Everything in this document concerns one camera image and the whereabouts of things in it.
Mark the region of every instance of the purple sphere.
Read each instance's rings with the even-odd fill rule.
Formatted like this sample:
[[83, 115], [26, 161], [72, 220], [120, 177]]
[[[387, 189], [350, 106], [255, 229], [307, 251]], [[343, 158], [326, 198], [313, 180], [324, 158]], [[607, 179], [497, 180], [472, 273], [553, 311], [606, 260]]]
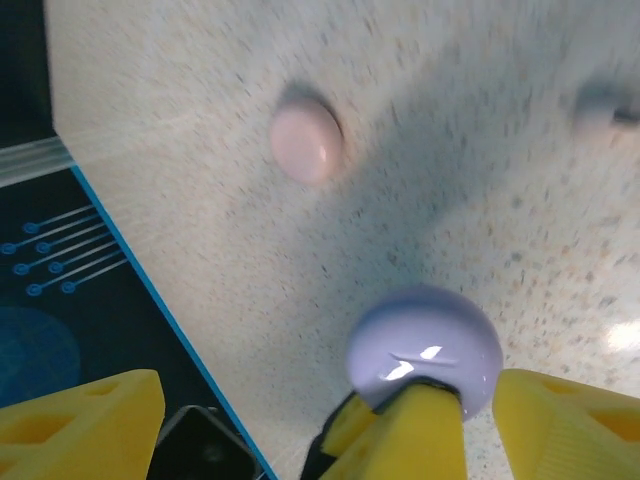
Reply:
[[351, 384], [373, 409], [429, 378], [460, 394], [468, 420], [491, 400], [502, 367], [498, 335], [482, 310], [426, 285], [394, 293], [365, 313], [347, 347]]

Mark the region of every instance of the speckled countertop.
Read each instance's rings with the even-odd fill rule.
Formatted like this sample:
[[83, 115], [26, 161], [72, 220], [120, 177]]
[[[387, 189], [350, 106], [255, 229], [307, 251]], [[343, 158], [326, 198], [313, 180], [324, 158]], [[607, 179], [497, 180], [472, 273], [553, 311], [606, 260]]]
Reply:
[[[418, 281], [507, 366], [640, 395], [640, 134], [574, 138], [640, 79], [637, 0], [49, 0], [56, 128], [281, 478], [349, 386], [345, 335]], [[347, 165], [301, 188], [266, 130], [319, 89]], [[510, 478], [491, 415], [470, 478]]]

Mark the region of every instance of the pink knob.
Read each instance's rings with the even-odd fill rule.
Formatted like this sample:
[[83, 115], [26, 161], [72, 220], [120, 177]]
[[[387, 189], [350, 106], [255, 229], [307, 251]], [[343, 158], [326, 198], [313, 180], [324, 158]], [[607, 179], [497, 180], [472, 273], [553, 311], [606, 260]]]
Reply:
[[305, 185], [318, 185], [341, 164], [342, 134], [335, 118], [319, 102], [298, 99], [276, 112], [271, 149], [287, 175]]

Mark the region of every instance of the blue border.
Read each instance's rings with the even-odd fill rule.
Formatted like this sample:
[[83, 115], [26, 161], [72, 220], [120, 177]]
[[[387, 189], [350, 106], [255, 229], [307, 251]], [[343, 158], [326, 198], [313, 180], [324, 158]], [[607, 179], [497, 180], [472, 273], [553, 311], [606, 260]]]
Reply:
[[160, 294], [151, 283], [151, 280], [145, 273], [144, 269], [142, 268], [142, 265], [140, 265], [135, 255], [129, 248], [129, 245], [127, 245], [127, 242], [124, 240], [124, 237], [122, 236], [122, 234], [120, 233], [116, 225], [113, 223], [113, 220], [111, 220], [111, 217], [109, 216], [105, 208], [102, 206], [102, 203], [98, 199], [96, 192], [94, 192], [93, 188], [91, 188], [91, 185], [89, 184], [86, 177], [84, 176], [84, 173], [82, 173], [82, 169], [79, 166], [74, 165], [71, 167], [71, 172], [75, 175], [78, 182], [80, 182], [80, 185], [82, 186], [85, 193], [91, 200], [91, 203], [93, 203], [98, 213], [100, 213], [100, 215], [102, 216], [104, 223], [107, 225], [107, 227], [111, 231], [111, 234], [114, 236], [114, 238], [120, 245], [120, 248], [122, 249], [124, 254], [127, 256], [127, 259], [129, 260], [129, 262], [133, 266], [133, 269], [136, 271], [136, 273], [140, 277], [140, 280], [142, 280], [142, 283], [144, 284], [144, 286], [147, 288], [149, 294], [151, 295], [151, 298], [153, 298], [153, 300], [156, 302], [156, 305], [158, 306], [158, 308], [160, 309], [164, 317], [169, 322], [169, 325], [171, 325], [171, 328], [173, 328], [173, 331], [175, 332], [177, 337], [182, 342], [182, 345], [184, 346], [184, 348], [187, 350], [187, 352], [193, 359], [194, 363], [198, 367], [198, 370], [200, 370], [200, 373], [209, 384], [209, 387], [211, 388], [211, 390], [213, 390], [213, 393], [215, 394], [215, 396], [218, 397], [218, 400], [222, 404], [222, 407], [225, 409], [225, 411], [231, 418], [231, 421], [234, 423], [234, 425], [236, 426], [236, 428], [244, 438], [245, 442], [247, 442], [247, 445], [249, 445], [249, 448], [251, 448], [251, 450], [253, 451], [254, 455], [262, 465], [262, 468], [264, 469], [266, 475], [271, 480], [277, 480], [278, 477], [276, 477], [273, 469], [271, 468], [267, 460], [264, 458], [264, 455], [262, 455], [262, 452], [258, 449], [258, 446], [255, 444], [255, 442], [249, 435], [249, 432], [240, 421], [240, 418], [238, 418], [238, 415], [236, 415], [236, 412], [233, 410], [233, 408], [231, 407], [231, 404], [222, 393], [222, 390], [220, 390], [220, 387], [218, 387], [218, 384], [215, 382], [215, 380], [207, 370], [207, 367], [205, 367], [204, 363], [202, 362], [202, 359], [194, 350], [193, 346], [191, 345], [191, 342], [189, 342], [189, 339], [187, 338], [187, 336], [184, 334], [184, 332], [178, 325], [178, 322], [176, 322], [175, 317], [171, 314], [171, 312], [169, 311], [169, 308], [162, 300], [162, 297], [160, 297]]

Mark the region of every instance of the blue circle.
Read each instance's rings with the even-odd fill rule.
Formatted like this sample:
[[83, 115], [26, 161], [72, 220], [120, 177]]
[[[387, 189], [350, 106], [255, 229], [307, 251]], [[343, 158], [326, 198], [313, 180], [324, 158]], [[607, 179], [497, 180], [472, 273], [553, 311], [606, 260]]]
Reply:
[[3, 243], [1, 250], [5, 255], [13, 255], [14, 253], [16, 253], [17, 249], [18, 247], [16, 247], [14, 243]]
[[0, 408], [80, 380], [80, 350], [71, 331], [31, 308], [0, 307], [0, 365]]
[[63, 293], [73, 293], [76, 291], [76, 284], [73, 282], [64, 282], [60, 286], [60, 290], [62, 290]]
[[13, 266], [13, 273], [15, 273], [16, 275], [26, 275], [27, 273], [29, 273], [29, 265], [27, 265], [26, 263], [16, 263]]
[[37, 223], [27, 222], [22, 226], [24, 233], [38, 233], [38, 230], [40, 230], [40, 226]]
[[64, 265], [60, 262], [51, 262], [48, 269], [51, 273], [61, 273], [64, 270]]
[[51, 245], [47, 242], [39, 242], [36, 245], [36, 252], [38, 253], [49, 253], [51, 251]]
[[37, 283], [32, 283], [27, 287], [27, 295], [30, 297], [38, 297], [42, 294], [42, 286]]

